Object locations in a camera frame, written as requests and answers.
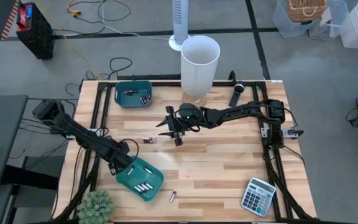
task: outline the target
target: teal bin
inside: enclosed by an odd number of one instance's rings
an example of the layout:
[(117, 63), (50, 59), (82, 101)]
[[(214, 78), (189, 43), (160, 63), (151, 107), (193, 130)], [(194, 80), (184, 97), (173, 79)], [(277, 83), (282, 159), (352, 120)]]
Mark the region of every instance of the teal bin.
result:
[[(135, 90), (137, 93), (127, 95), (125, 92)], [(152, 84), (149, 81), (120, 82), (116, 85), (114, 101), (122, 108), (145, 108), (152, 104), (152, 97), (146, 104), (142, 104), (140, 98), (147, 96), (147, 91), (153, 95)]]
[(130, 166), (117, 174), (116, 179), (117, 182), (123, 184), (147, 202), (152, 200), (160, 191), (164, 175), (157, 168), (138, 157)]

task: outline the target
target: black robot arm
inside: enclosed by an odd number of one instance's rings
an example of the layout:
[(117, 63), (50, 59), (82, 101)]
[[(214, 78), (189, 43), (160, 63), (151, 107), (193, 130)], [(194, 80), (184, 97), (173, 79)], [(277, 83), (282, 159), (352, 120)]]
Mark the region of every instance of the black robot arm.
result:
[(33, 110), (33, 116), (53, 129), (74, 135), (82, 148), (94, 151), (117, 169), (124, 169), (132, 162), (132, 157), (127, 155), (129, 147), (126, 142), (99, 137), (95, 132), (84, 128), (65, 113), (59, 101), (43, 100)]
[[(267, 116), (262, 113), (261, 107), (267, 108)], [(167, 106), (166, 110), (169, 115), (157, 127), (167, 124), (170, 132), (160, 135), (175, 138), (177, 146), (183, 144), (181, 136), (185, 135), (185, 131), (198, 132), (200, 127), (212, 129), (220, 126), (223, 122), (246, 117), (257, 118), (270, 124), (272, 127), (268, 132), (270, 143), (275, 146), (282, 146), (283, 143), (281, 124), (285, 121), (284, 103), (278, 100), (251, 101), (224, 110), (198, 108), (190, 103), (184, 103), (177, 111), (174, 111), (172, 106)]]

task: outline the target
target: succulent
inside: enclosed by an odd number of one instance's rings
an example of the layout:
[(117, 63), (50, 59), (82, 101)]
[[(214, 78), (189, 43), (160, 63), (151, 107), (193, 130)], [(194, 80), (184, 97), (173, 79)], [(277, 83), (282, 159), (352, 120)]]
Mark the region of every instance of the succulent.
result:
[(84, 199), (77, 209), (79, 224), (105, 224), (114, 211), (107, 190), (90, 192), (88, 198)]

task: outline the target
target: white tower fan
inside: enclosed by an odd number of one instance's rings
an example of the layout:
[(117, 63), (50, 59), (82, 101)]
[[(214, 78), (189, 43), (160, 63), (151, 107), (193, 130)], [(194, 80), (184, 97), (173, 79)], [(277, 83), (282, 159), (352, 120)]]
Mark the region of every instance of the white tower fan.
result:
[(189, 38), (189, 0), (172, 0), (173, 35), (169, 38), (169, 46), (181, 51), (182, 43)]

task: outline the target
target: gray floor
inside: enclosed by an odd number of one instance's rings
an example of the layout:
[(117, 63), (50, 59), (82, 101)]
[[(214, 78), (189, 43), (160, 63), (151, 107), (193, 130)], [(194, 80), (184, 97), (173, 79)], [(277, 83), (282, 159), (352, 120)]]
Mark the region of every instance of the gray floor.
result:
[[(99, 27), (76, 21), (66, 14), (66, 2), (41, 0), (65, 29), (92, 32)], [(123, 0), (132, 14), (113, 26), (124, 32), (171, 30), (169, 0)], [(191, 0), (190, 29), (250, 28), (243, 0)], [(358, 1), (348, 2), (352, 9)], [(252, 0), (258, 27), (273, 27), (274, 0)], [(114, 3), (106, 3), (106, 17), (124, 13)], [(79, 6), (88, 19), (96, 20), (96, 6)], [(216, 79), (227, 78), (235, 70), (242, 79), (263, 79), (254, 36), (246, 34), (211, 34), (221, 46)], [(334, 42), (311, 40), (307, 36), (282, 39), (277, 32), (261, 33), (272, 79), (285, 83), (291, 110), (305, 134), (300, 138), (310, 187), (318, 216), (323, 220), (358, 223), (358, 128), (352, 128), (345, 115), (358, 95), (358, 50), (345, 49), (340, 39)], [(119, 75), (149, 75), (180, 72), (180, 55), (169, 49), (164, 40), (137, 37), (72, 40), (100, 71), (109, 71), (109, 59), (128, 57), (134, 64)], [(117, 62), (120, 68), (125, 62)], [(67, 47), (64, 40), (55, 43), (52, 60), (40, 61), (20, 42), (0, 42), (0, 95), (27, 94), (30, 97), (68, 98), (64, 86), (79, 83), (87, 64)], [(25, 117), (37, 105), (30, 101)], [(19, 131), (11, 156), (25, 150), (27, 156), (40, 156), (63, 141), (58, 136), (44, 136)], [(65, 149), (55, 156), (64, 156)], [(23, 157), (9, 163), (21, 166)], [(47, 220), (52, 203), (34, 203), (18, 209), (15, 223)]]

